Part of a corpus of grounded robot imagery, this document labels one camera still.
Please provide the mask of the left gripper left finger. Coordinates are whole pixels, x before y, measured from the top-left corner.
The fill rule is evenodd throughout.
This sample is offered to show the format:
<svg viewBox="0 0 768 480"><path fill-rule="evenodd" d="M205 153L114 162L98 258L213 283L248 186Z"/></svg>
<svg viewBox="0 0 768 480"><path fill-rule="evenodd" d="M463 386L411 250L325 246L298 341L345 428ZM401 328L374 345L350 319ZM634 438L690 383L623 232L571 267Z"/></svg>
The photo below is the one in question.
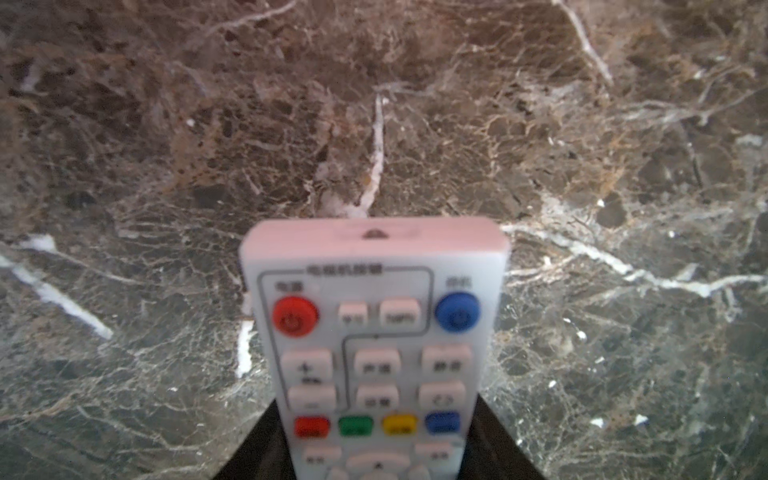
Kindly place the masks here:
<svg viewBox="0 0 768 480"><path fill-rule="evenodd" d="M273 400L213 480L293 480L294 467Z"/></svg>

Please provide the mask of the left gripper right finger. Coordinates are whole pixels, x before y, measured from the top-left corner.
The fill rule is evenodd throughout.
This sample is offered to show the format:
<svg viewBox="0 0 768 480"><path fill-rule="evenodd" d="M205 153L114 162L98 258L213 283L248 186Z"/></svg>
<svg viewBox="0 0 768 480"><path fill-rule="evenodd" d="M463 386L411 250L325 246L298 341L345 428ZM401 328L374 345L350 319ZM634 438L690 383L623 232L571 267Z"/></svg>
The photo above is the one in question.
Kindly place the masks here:
<svg viewBox="0 0 768 480"><path fill-rule="evenodd" d="M545 480L485 400L478 396L459 480Z"/></svg>

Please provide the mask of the white remote control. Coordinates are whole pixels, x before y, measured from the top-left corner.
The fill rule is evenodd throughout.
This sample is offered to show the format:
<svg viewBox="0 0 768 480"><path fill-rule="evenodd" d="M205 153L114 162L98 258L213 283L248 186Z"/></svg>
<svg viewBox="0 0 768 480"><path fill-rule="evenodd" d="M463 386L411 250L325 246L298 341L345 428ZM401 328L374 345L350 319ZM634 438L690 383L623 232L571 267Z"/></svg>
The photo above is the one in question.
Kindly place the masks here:
<svg viewBox="0 0 768 480"><path fill-rule="evenodd" d="M485 217L265 220L239 258L299 479L455 479L510 243Z"/></svg>

